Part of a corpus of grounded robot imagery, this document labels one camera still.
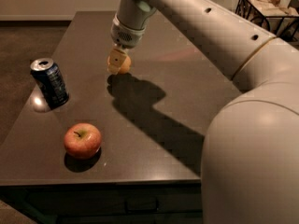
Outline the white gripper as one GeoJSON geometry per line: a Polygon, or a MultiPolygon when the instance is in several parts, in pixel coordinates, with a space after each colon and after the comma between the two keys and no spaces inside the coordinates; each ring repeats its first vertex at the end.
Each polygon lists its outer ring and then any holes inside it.
{"type": "Polygon", "coordinates": [[[125,16],[124,18],[120,18],[118,14],[114,16],[110,32],[113,42],[118,47],[111,50],[107,61],[111,62],[115,67],[116,73],[120,70],[122,63],[128,57],[127,53],[120,47],[124,49],[136,47],[145,33],[145,30],[146,19],[144,17],[125,16]]]}

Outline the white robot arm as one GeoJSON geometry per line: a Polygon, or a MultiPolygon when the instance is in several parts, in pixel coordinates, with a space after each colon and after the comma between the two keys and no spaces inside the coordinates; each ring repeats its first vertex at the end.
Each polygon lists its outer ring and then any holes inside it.
{"type": "Polygon", "coordinates": [[[241,92],[203,144],[204,224],[299,224],[299,51],[210,0],[121,0],[111,73],[155,11],[241,92]]]}

